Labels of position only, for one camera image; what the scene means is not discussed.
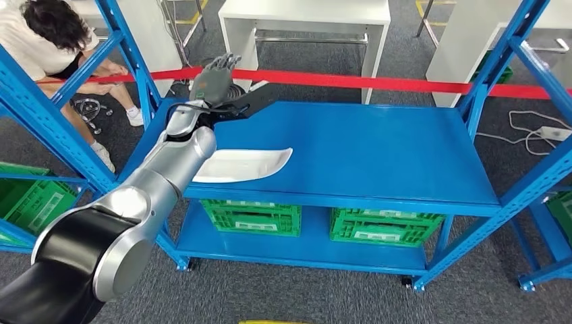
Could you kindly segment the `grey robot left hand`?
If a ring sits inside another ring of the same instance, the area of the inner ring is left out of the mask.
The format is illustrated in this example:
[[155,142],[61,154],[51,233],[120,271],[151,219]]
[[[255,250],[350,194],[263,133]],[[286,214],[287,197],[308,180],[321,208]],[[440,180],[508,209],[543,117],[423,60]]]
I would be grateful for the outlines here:
[[190,100],[201,100],[210,106],[221,104],[231,97],[232,71],[241,60],[241,55],[226,53],[207,63],[194,78],[190,87]]

